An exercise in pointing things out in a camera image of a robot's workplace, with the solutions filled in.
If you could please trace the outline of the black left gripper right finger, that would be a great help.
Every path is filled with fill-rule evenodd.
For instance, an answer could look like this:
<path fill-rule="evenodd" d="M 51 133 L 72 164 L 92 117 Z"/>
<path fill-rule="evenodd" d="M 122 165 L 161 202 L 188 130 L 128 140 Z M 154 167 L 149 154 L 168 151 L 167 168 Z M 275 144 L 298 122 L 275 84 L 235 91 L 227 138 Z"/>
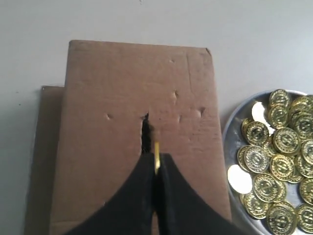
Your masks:
<path fill-rule="evenodd" d="M 160 235 L 243 235 L 214 211 L 183 177 L 170 154 L 160 154 L 157 218 Z"/>

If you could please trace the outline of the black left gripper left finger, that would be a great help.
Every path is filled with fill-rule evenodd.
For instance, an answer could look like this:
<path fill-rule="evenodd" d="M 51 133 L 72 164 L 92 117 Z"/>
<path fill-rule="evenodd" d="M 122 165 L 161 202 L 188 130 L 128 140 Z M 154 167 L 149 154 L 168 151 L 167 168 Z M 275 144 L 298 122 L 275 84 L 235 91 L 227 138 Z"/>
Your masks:
<path fill-rule="evenodd" d="M 117 193 L 92 216 L 66 234 L 150 235 L 154 177 L 154 155 L 142 154 Z"/>

